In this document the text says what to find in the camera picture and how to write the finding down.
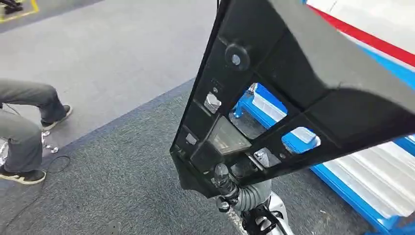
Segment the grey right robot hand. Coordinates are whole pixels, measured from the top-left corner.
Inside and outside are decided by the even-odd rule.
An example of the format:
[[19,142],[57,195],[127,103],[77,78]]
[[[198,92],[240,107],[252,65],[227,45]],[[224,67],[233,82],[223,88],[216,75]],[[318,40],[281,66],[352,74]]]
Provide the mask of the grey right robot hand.
[[238,203],[239,187],[231,179],[228,167],[223,163],[217,164],[214,169],[214,185],[219,191],[216,206],[219,212],[226,213]]

